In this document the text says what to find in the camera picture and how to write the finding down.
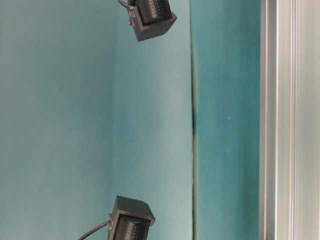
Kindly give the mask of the black perforated gripper body lower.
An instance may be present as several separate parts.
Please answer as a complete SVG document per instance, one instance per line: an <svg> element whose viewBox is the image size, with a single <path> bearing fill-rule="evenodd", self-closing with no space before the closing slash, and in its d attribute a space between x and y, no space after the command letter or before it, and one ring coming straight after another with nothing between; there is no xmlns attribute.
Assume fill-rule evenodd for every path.
<svg viewBox="0 0 320 240"><path fill-rule="evenodd" d="M109 240L146 240L155 217L146 202L118 195L108 220Z"/></svg>

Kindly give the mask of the black perforated gripper body upper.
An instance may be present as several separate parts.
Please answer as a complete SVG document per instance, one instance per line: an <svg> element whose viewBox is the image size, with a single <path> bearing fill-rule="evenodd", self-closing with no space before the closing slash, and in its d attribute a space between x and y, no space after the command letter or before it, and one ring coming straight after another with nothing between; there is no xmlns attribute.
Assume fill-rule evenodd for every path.
<svg viewBox="0 0 320 240"><path fill-rule="evenodd" d="M128 10L138 42L164 35L177 20L167 0L129 0Z"/></svg>

